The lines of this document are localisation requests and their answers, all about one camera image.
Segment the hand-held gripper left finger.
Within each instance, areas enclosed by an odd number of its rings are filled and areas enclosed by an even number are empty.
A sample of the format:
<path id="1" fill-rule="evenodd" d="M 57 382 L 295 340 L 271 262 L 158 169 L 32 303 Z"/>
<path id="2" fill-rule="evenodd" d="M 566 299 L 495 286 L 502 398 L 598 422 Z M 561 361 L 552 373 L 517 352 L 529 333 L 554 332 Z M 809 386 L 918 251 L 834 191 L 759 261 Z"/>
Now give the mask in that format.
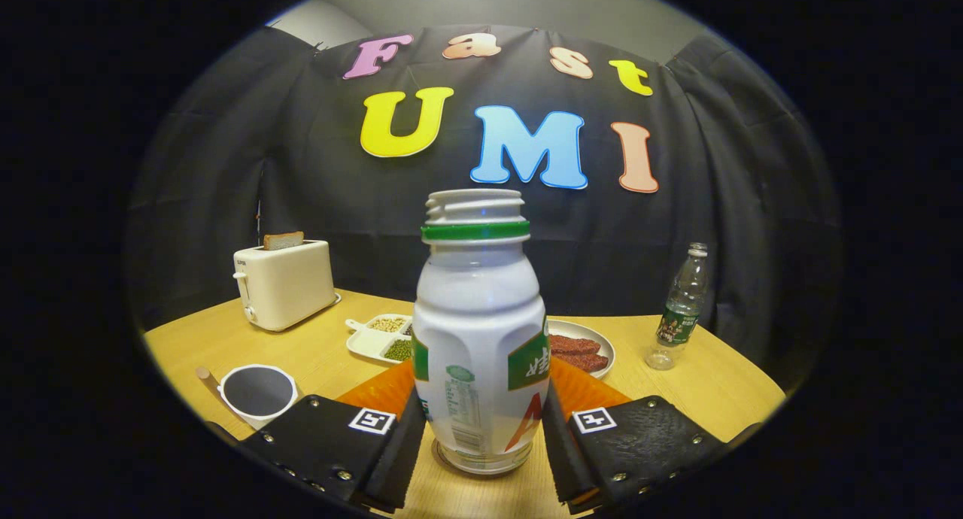
<path id="1" fill-rule="evenodd" d="M 414 382 L 406 360 L 336 399 L 310 393 L 247 438 L 207 427 L 324 499 L 393 513 L 405 506 L 426 424 Z"/>

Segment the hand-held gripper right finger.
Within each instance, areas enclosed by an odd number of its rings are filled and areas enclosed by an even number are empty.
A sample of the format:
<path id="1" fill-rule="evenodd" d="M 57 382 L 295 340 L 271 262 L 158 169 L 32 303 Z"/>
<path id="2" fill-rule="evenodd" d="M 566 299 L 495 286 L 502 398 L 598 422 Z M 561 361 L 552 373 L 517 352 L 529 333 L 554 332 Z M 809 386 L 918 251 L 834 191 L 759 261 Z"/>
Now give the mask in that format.
<path id="1" fill-rule="evenodd" d="M 542 426 L 558 501 L 573 514 L 648 499 L 729 450 L 665 398 L 630 399 L 558 358 Z"/>

